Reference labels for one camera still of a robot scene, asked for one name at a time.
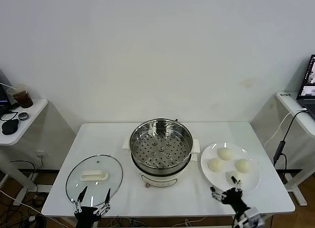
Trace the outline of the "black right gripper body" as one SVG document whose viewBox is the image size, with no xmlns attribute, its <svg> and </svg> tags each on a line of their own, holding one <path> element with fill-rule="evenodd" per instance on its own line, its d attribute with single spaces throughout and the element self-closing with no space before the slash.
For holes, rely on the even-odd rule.
<svg viewBox="0 0 315 228">
<path fill-rule="evenodd" d="M 222 204 L 230 205 L 235 213 L 243 214 L 250 209 L 242 200 L 243 191 L 236 192 L 234 188 L 231 188 L 222 194 L 225 195 L 225 199 L 221 201 Z"/>
</svg>

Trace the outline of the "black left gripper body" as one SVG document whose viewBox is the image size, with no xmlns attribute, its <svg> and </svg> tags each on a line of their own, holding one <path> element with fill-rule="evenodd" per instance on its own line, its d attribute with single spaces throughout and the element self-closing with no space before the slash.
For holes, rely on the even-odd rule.
<svg viewBox="0 0 315 228">
<path fill-rule="evenodd" d="M 96 207 L 81 207 L 82 211 L 75 213 L 77 219 L 76 228 L 91 228 L 95 222 L 99 221 L 99 215 L 95 212 Z"/>
</svg>

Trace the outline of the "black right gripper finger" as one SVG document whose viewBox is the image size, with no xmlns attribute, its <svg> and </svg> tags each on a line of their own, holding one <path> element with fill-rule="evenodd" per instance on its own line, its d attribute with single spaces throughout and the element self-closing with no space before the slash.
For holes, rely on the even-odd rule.
<svg viewBox="0 0 315 228">
<path fill-rule="evenodd" d="M 222 193 L 218 193 L 214 187 L 210 187 L 212 197 L 217 201 L 222 201 L 225 199 L 225 195 Z"/>
<path fill-rule="evenodd" d="M 231 177 L 231 180 L 232 180 L 232 182 L 234 184 L 234 190 L 236 192 L 241 192 L 242 191 L 242 189 L 241 189 L 241 181 L 236 179 L 234 176 Z"/>
</svg>

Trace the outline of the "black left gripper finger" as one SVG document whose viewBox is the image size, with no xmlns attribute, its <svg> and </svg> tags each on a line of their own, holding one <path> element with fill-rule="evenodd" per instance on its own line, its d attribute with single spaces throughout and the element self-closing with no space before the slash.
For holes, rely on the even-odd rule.
<svg viewBox="0 0 315 228">
<path fill-rule="evenodd" d="M 82 212 L 82 208 L 81 208 L 81 203 L 84 199 L 85 193 L 87 191 L 88 186 L 86 186 L 83 191 L 79 194 L 77 200 L 74 200 L 74 204 L 75 204 L 75 210 L 74 213 L 81 213 Z"/>
<path fill-rule="evenodd" d="M 108 190 L 104 204 L 101 205 L 95 212 L 96 215 L 103 215 L 106 214 L 110 210 L 110 192 L 111 189 Z"/>
</svg>

